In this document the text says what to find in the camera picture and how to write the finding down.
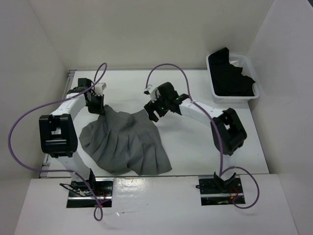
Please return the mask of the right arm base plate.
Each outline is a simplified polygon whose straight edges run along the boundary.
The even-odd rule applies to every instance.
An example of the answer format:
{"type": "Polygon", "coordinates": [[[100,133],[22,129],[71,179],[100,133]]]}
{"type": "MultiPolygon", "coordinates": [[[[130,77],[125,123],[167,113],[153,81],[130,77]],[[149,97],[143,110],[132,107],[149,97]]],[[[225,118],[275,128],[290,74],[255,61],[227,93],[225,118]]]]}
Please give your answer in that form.
{"type": "Polygon", "coordinates": [[[218,182],[213,175],[199,177],[195,186],[200,192],[202,206],[245,204],[244,191],[240,177],[236,176],[231,182],[227,180],[223,189],[218,188],[218,182]]]}

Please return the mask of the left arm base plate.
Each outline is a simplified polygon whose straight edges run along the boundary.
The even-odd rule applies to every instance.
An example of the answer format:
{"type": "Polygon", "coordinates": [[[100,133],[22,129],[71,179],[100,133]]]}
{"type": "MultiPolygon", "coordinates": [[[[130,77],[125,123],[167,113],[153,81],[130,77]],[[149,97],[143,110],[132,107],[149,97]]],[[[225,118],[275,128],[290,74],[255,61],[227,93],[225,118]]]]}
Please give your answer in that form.
{"type": "MultiPolygon", "coordinates": [[[[91,190],[83,182],[60,183],[68,191],[67,208],[95,208],[97,203],[91,190]]],[[[95,180],[90,187],[102,208],[112,207],[113,179],[95,180]]]]}

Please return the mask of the black skirt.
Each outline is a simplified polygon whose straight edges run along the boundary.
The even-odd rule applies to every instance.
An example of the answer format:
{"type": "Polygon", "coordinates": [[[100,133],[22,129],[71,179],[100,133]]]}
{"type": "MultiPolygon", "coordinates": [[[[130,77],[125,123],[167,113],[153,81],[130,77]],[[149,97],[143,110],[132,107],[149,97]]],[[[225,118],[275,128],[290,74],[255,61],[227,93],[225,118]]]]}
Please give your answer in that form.
{"type": "Polygon", "coordinates": [[[218,96],[254,96],[255,81],[242,74],[243,68],[229,62],[229,49],[224,47],[208,57],[215,94],[218,96]]]}

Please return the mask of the grey pleated skirt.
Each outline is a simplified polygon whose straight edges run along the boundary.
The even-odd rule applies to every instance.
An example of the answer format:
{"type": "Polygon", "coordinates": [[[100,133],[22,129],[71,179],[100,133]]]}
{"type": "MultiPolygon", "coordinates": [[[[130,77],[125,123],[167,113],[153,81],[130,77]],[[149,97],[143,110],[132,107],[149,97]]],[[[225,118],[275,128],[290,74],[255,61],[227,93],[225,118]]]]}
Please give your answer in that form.
{"type": "Polygon", "coordinates": [[[82,149],[98,167],[112,175],[130,171],[160,175],[172,170],[158,128],[144,109],[130,114],[105,105],[104,111],[79,136],[82,149]]]}

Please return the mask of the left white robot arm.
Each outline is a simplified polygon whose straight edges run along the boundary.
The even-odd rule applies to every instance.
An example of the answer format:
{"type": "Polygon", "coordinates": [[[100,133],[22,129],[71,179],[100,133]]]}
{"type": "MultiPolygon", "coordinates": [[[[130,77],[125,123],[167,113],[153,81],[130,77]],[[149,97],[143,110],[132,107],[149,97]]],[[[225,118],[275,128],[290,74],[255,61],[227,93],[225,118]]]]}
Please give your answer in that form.
{"type": "Polygon", "coordinates": [[[74,189],[88,196],[96,193],[97,183],[93,171],[85,165],[77,151],[78,137],[73,121],[84,107],[91,114],[105,114],[106,87],[106,83],[80,78],[78,86],[68,91],[65,101],[55,111],[39,118],[42,151],[69,170],[74,189]]]}

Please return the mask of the white plastic basket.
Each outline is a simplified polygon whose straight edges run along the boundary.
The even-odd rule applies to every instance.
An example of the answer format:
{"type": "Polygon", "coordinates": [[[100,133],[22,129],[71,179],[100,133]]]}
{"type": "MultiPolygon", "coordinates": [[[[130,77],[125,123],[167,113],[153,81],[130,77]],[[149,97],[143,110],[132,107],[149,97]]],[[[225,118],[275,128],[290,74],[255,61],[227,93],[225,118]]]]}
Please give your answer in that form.
{"type": "Polygon", "coordinates": [[[252,85],[253,90],[253,96],[219,96],[215,93],[212,78],[211,78],[211,72],[210,72],[210,65],[209,65],[209,58],[210,54],[206,56],[206,66],[208,71],[208,78],[210,81],[210,88],[212,97],[215,103],[245,103],[253,99],[259,98],[259,89],[258,89],[258,77],[255,72],[255,69],[251,63],[251,60],[240,54],[235,53],[229,53],[229,62],[231,65],[234,65],[236,67],[242,68],[242,75],[248,76],[252,78],[255,83],[252,85]]]}

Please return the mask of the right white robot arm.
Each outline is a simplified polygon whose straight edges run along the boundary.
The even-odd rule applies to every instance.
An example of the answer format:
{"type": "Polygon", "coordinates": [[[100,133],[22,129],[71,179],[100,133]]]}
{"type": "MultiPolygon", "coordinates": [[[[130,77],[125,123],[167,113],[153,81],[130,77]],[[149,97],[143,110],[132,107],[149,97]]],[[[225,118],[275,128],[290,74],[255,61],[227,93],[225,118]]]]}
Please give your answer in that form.
{"type": "Polygon", "coordinates": [[[223,167],[227,164],[225,156],[231,156],[243,146],[247,133],[236,111],[232,108],[221,110],[197,103],[189,95],[181,94],[174,89],[170,82],[158,87],[148,85],[144,93],[150,96],[150,101],[144,106],[151,121],[158,122],[168,111],[181,116],[190,117],[212,130],[213,142],[220,152],[219,171],[214,173],[214,187],[219,192],[226,192],[236,174],[227,177],[222,175],[223,167]]]}

